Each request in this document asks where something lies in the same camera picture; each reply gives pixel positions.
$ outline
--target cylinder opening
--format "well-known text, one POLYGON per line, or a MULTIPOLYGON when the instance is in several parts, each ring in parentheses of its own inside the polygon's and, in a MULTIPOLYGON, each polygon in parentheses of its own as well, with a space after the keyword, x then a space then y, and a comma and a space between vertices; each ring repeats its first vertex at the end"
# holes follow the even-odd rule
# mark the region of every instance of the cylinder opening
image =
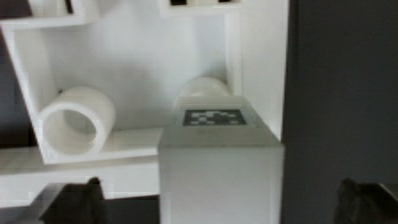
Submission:
POLYGON ((72 110, 49 114, 42 121, 42 137, 51 148, 63 154, 81 154, 94 147, 97 130, 88 117, 72 110))

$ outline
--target black surface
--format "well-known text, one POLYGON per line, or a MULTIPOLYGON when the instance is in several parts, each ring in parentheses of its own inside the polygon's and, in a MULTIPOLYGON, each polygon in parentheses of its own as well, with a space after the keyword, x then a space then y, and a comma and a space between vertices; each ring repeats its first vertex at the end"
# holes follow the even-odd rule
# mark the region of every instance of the black surface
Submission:
POLYGON ((398 182, 398 1, 291 1, 284 224, 330 224, 337 187, 398 182))
MULTIPOLYGON (((0 0, 0 19, 26 16, 26 0, 0 0)), ((35 145, 35 139, 0 31, 0 149, 28 145, 35 145)))
POLYGON ((170 5, 186 5, 186 0, 170 0, 170 5))

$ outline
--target white tube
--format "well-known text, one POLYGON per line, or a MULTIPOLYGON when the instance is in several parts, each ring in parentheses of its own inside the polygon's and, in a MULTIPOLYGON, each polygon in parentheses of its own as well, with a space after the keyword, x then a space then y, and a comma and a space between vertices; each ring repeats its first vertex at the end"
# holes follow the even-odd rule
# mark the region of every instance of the white tube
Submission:
POLYGON ((111 131, 115 108, 102 93, 86 88, 69 89, 42 109, 39 115, 39 143, 44 150, 63 155, 97 153, 111 131), (67 112, 74 112, 92 123, 94 132, 81 132, 67 123, 67 112))

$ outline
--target white panel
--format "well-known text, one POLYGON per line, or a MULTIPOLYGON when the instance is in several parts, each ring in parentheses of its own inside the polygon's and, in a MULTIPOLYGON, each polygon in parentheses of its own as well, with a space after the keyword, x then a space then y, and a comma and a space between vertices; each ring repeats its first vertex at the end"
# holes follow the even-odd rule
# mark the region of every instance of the white panel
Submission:
POLYGON ((275 136, 282 131, 287 0, 245 0, 241 7, 243 96, 275 136))

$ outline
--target black square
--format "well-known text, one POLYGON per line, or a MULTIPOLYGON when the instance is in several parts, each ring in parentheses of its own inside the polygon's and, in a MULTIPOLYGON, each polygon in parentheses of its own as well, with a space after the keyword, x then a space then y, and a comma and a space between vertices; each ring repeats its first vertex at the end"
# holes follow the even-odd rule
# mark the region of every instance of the black square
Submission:
POLYGON ((186 110, 182 126, 246 125, 239 110, 186 110))

